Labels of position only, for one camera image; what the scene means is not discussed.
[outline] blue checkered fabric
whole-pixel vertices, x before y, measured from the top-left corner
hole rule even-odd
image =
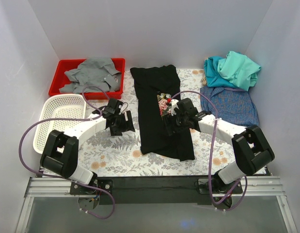
[[[242,126],[258,125],[255,105],[247,91],[225,90],[224,87],[202,87],[200,93],[208,97],[218,109],[218,117],[227,122]],[[215,115],[214,108],[201,97],[203,110]]]

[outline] floral tablecloth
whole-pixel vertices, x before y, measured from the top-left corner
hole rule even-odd
[[[203,70],[177,70],[181,80],[181,91],[199,91],[202,86]],[[201,111],[200,98],[194,93],[181,94],[189,97]],[[140,131],[138,125],[138,100],[134,80],[129,71],[125,72],[124,92],[121,101],[128,103],[136,132],[125,132],[123,136],[111,136],[109,129],[97,133],[87,140],[79,150],[79,164],[102,176],[179,176],[208,174],[211,135],[191,130],[195,160],[180,162],[154,153],[142,155],[140,152]],[[106,105],[106,100],[94,100],[97,107]],[[93,109],[88,106],[86,116]],[[225,167],[235,160],[232,146],[217,139],[214,146],[212,171]],[[265,174],[264,169],[258,173]]]

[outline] red tray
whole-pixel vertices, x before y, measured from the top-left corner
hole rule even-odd
[[[71,83],[68,77],[64,74],[65,71],[76,69],[78,65],[84,62],[85,59],[77,59],[77,60],[60,60],[57,69],[54,75],[54,79],[52,81],[51,87],[48,91],[50,96],[55,96],[61,94],[59,89],[65,86],[66,84]],[[124,72],[125,72],[125,59],[124,58],[112,58],[114,62],[115,68],[122,73],[121,78],[121,89],[115,92],[107,92],[110,98],[120,99],[121,94],[123,93],[123,81],[124,81]],[[106,97],[101,92],[89,92],[85,93],[85,97],[88,100],[105,100]]]

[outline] white plastic basket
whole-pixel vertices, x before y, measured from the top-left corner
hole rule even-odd
[[[62,94],[50,97],[43,105],[39,120],[48,118],[84,118],[86,102],[82,95]],[[52,130],[65,131],[78,124],[73,120],[52,120],[37,126],[33,139],[33,148],[42,154],[47,137]]]

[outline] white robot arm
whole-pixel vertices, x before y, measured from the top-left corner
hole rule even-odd
[[[171,100],[171,114],[163,116],[169,135],[184,128],[213,134],[215,116],[209,112],[198,112],[189,98]],[[274,160],[274,153],[261,129],[254,125],[243,127],[219,119],[216,137],[232,145],[236,161],[216,172],[212,186],[220,187],[246,175],[253,175]]]
[[[120,113],[122,106],[123,102],[110,99],[102,117],[95,119],[99,114],[94,111],[88,118],[95,120],[81,122],[65,132],[53,130],[47,138],[40,165],[66,179],[91,185],[97,175],[78,165],[78,151],[87,139],[106,128],[110,128],[112,136],[135,131],[131,112]]]

